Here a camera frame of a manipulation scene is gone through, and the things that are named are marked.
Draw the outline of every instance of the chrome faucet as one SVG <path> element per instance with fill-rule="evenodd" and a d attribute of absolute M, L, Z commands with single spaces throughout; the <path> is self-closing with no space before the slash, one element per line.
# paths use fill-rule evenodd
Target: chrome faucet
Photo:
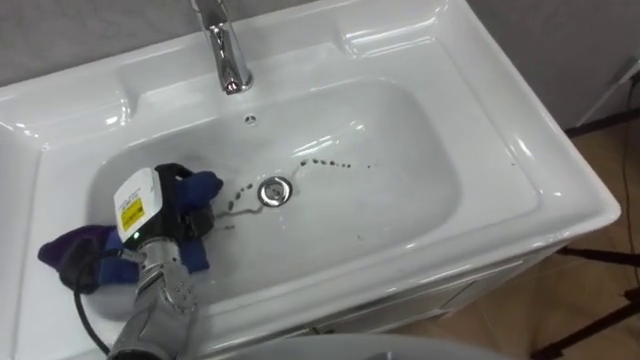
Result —
<path fill-rule="evenodd" d="M 249 90 L 253 84 L 253 74 L 240 51 L 223 0 L 191 0 L 191 5 L 211 44 L 222 90 L 227 95 Z"/>

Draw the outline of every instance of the black cable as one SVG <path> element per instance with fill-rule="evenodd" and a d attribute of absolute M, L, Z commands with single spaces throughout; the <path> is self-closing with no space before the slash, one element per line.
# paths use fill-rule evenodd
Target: black cable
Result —
<path fill-rule="evenodd" d="M 98 256 L 89 259 L 86 261 L 81 267 L 80 271 L 78 271 L 78 275 L 76 276 L 76 283 L 73 290 L 73 301 L 76 304 L 76 310 L 78 310 L 78 316 L 80 317 L 80 321 L 82 322 L 82 326 L 84 330 L 87 332 L 91 340 L 100 348 L 100 350 L 105 354 L 109 355 L 111 349 L 100 339 L 98 334 L 93 330 L 91 324 L 89 323 L 89 319 L 87 318 L 87 314 L 84 312 L 84 307 L 82 306 L 82 299 L 80 298 L 80 282 L 82 280 L 82 275 L 84 274 L 90 266 L 92 266 L 95 262 L 100 261 L 106 258 L 116 257 L 119 258 L 122 255 L 122 250 L 112 249 L 101 252 Z"/>
<path fill-rule="evenodd" d="M 640 73 L 636 74 L 631 79 L 631 88 L 627 96 L 627 109 L 632 109 L 633 95 L 640 83 Z M 622 154 L 622 182 L 624 184 L 625 192 L 625 216 L 627 218 L 627 239 L 629 240 L 629 248 L 632 254 L 637 254 L 636 246 L 633 240 L 633 226 L 631 224 L 631 195 L 629 194 L 629 180 L 627 179 L 627 159 L 629 157 L 629 137 L 631 134 L 631 121 L 627 122 L 627 126 L 624 132 L 624 150 Z M 633 275 L 636 278 L 636 284 L 640 287 L 640 275 L 638 275 L 638 268 L 633 269 Z"/>

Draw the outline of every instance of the white sink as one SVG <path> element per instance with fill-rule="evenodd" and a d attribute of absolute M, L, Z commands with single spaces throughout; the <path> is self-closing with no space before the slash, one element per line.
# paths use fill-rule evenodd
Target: white sink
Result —
<path fill-rule="evenodd" d="M 241 95 L 219 90 L 202 34 L 0 91 L 0 198 L 14 204 L 0 220 L 0 354 L 97 356 L 35 254 L 72 228 L 113 223 L 115 189 L 144 166 L 175 161 L 225 181 L 205 240 L 211 270 L 194 277 L 200 354 L 619 215 L 462 0 L 321 0 L 236 30 L 256 78 Z M 224 215 L 230 202 L 260 209 L 256 187 L 274 175 L 293 184 L 288 203 Z M 119 287 L 86 301 L 107 342 L 132 297 Z"/>

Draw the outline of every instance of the chrome drain cover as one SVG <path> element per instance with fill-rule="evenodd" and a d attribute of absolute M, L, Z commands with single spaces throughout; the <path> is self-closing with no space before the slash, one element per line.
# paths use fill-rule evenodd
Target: chrome drain cover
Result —
<path fill-rule="evenodd" d="M 267 207 L 280 207 L 291 198 L 293 185 L 282 176 L 272 176 L 258 186 L 258 200 Z"/>

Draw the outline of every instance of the yellow label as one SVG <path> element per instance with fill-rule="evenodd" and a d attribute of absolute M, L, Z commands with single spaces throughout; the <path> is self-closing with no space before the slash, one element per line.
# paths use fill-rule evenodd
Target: yellow label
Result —
<path fill-rule="evenodd" d="M 129 206 L 127 206 L 122 214 L 120 214 L 120 219 L 122 220 L 122 227 L 124 231 L 129 230 L 136 221 L 140 220 L 141 217 L 144 216 L 144 208 L 142 207 L 142 200 L 140 198 L 135 199 Z"/>

